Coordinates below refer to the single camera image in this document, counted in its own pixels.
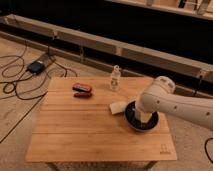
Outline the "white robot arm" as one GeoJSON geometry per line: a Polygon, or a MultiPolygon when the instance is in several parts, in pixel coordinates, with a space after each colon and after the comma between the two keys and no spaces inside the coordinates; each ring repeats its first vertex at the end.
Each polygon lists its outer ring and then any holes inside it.
{"type": "Polygon", "coordinates": [[[213,131],[213,99],[176,95],[175,83],[159,76],[137,97],[135,108],[143,121],[154,112],[185,119],[213,131]]]}

